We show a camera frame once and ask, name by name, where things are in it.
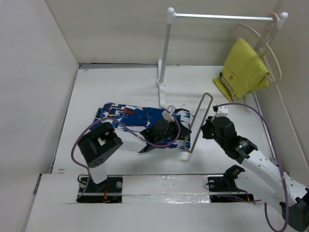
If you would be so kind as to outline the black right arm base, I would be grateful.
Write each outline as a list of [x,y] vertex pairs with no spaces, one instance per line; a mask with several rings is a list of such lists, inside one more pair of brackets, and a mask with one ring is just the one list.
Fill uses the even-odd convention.
[[244,172],[240,166],[233,165],[223,174],[212,174],[207,176],[204,188],[209,191],[211,203],[257,203],[254,196],[236,185],[238,174]]

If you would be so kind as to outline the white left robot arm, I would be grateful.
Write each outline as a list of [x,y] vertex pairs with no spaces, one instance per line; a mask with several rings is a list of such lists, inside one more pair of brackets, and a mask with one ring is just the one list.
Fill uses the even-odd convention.
[[103,165],[123,145],[122,139],[116,134],[117,129],[130,133],[144,142],[145,146],[139,150],[140,153],[174,146],[178,140],[184,140],[191,134],[191,130],[177,118],[170,120],[159,118],[155,123],[137,128],[136,130],[135,127],[112,117],[103,117],[94,121],[78,138],[75,145],[86,162],[89,182],[96,191],[106,189],[108,175],[106,172],[97,174],[94,170]]

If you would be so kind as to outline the grey metal trouser hanger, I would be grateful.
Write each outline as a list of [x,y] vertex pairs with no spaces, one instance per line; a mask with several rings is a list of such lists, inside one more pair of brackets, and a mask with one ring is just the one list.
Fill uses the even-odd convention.
[[201,127],[206,122],[212,102],[213,96],[206,92],[202,95],[201,100],[198,103],[195,114],[192,117],[192,122],[189,126],[192,133],[190,136],[186,136],[183,141],[184,150],[189,154],[192,154],[196,147],[199,135],[201,133]]

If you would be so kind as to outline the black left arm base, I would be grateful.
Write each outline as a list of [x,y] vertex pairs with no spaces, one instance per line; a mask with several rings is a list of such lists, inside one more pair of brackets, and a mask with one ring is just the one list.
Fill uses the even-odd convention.
[[86,186],[88,176],[80,174],[77,178],[79,190],[78,203],[122,203],[123,176],[108,176],[102,183],[95,184],[92,179]]

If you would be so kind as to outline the blue patterned trousers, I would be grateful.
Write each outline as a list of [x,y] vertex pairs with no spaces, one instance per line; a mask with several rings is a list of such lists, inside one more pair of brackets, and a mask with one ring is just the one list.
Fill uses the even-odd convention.
[[[134,133],[140,134],[141,131],[151,127],[158,119],[163,118],[162,112],[163,109],[159,108],[139,107],[110,102],[98,109],[94,121],[104,117],[115,118],[117,121],[109,120],[114,128],[125,132],[130,129]],[[188,110],[178,108],[174,112],[174,117],[176,119],[178,118],[185,127],[189,128],[191,115]]]

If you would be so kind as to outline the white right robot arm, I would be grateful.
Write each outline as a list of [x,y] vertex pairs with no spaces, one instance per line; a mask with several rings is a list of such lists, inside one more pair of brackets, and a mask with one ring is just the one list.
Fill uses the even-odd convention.
[[223,176],[228,190],[239,188],[276,209],[288,225],[298,232],[309,226],[309,188],[280,173],[257,146],[237,135],[233,122],[225,117],[208,117],[201,127],[204,139],[213,139],[237,162]]

